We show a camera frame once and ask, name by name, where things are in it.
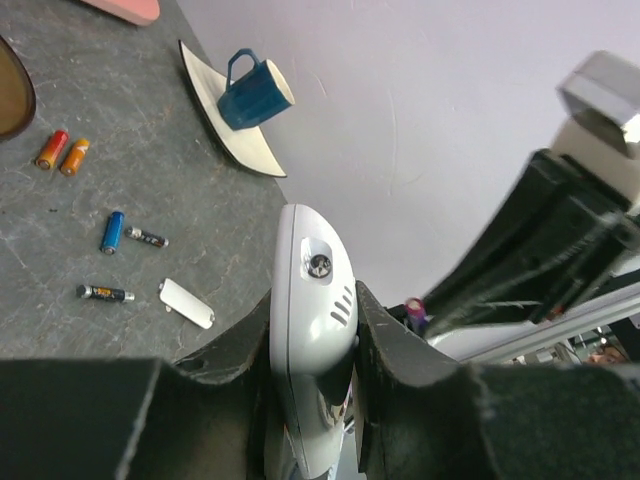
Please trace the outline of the purple blue battery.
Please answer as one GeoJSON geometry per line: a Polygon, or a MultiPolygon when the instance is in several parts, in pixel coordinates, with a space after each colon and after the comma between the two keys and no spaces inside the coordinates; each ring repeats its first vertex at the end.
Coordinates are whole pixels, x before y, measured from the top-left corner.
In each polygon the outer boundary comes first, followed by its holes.
{"type": "Polygon", "coordinates": [[[406,321],[415,333],[422,334],[429,323],[424,304],[419,298],[409,298],[405,302],[406,321]]]}

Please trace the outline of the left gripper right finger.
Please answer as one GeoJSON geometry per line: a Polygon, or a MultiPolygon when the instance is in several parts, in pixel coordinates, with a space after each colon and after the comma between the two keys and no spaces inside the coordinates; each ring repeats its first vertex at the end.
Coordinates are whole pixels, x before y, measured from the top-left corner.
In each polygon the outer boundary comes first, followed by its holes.
{"type": "Polygon", "coordinates": [[[363,283],[354,400],[370,479],[635,479],[639,368],[460,364],[363,283]]]}

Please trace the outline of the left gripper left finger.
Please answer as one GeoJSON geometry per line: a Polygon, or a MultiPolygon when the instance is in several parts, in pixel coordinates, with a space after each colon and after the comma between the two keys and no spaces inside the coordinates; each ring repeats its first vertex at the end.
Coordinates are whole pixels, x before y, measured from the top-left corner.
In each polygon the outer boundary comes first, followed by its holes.
{"type": "Polygon", "coordinates": [[[270,302],[191,355],[1,364],[5,479],[261,479],[270,302]]]}

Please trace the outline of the white battery cover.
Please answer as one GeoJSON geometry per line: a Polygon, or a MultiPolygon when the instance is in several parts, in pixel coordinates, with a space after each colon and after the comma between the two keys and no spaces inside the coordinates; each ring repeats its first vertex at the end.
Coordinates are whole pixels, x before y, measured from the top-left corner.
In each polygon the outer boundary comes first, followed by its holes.
{"type": "Polygon", "coordinates": [[[174,280],[165,278],[161,282],[159,299],[167,308],[176,311],[196,326],[202,329],[213,326],[213,309],[174,280]]]}

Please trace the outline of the white remote control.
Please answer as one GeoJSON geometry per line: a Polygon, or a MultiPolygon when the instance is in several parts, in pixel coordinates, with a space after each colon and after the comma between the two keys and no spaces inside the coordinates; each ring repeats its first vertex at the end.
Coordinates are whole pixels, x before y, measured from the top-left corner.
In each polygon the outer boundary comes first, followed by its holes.
{"type": "Polygon", "coordinates": [[[350,396],[358,311],[339,235],[302,204],[283,207],[270,298],[270,368],[300,474],[339,460],[350,396]]]}

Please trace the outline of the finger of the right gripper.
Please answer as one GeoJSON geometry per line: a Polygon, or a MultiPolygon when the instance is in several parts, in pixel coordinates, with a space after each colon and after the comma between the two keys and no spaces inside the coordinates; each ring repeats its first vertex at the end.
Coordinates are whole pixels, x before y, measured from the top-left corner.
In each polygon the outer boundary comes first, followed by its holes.
{"type": "Polygon", "coordinates": [[[552,320],[639,248],[639,217],[568,155],[535,151],[455,269],[424,299],[429,335],[552,320]]]}

